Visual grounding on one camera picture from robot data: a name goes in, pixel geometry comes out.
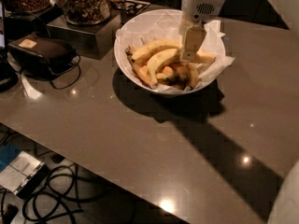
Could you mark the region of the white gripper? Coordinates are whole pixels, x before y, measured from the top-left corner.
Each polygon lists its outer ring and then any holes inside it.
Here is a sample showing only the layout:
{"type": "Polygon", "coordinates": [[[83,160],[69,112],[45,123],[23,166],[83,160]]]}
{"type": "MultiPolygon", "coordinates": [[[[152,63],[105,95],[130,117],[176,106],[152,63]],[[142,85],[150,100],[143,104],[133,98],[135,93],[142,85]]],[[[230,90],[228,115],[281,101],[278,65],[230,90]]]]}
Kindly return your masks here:
{"type": "Polygon", "coordinates": [[[193,61],[206,38],[205,28],[194,23],[207,22],[216,18],[224,2],[225,0],[181,0],[183,14],[178,33],[181,35],[180,59],[182,61],[193,61]]]}

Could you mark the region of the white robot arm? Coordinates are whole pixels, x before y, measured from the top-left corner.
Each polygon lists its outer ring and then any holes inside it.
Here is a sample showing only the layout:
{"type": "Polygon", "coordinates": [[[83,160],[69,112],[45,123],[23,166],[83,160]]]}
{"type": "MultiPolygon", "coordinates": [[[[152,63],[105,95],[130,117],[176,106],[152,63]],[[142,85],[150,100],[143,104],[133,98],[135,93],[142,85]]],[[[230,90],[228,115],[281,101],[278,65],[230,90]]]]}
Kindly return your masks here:
{"type": "Polygon", "coordinates": [[[181,103],[191,144],[178,216],[299,224],[298,0],[227,0],[235,67],[181,103]]]}

